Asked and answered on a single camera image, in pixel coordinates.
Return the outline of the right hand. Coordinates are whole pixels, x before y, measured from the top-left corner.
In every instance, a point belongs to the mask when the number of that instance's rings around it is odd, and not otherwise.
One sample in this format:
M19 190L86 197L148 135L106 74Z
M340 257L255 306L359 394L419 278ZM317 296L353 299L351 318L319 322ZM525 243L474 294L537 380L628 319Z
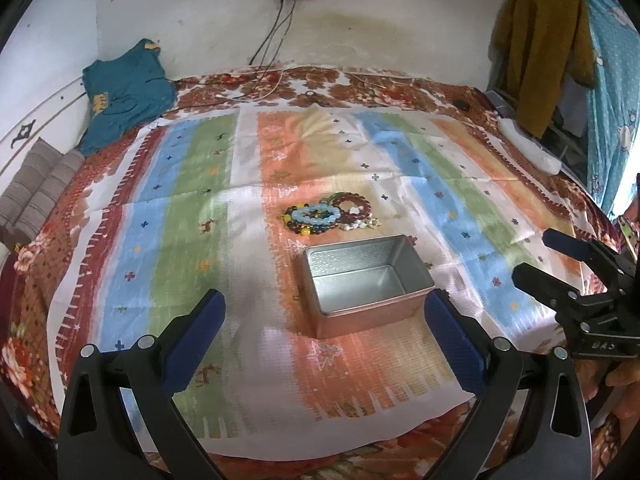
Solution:
M585 401L590 401L598 392L597 374L603 364L601 361L582 360L576 364L576 373L582 397ZM640 365L639 360L624 361L615 370L609 372L605 377L605 385L612 388L624 388L620 402L613 410L615 416L620 419L627 419L639 416L640 405Z

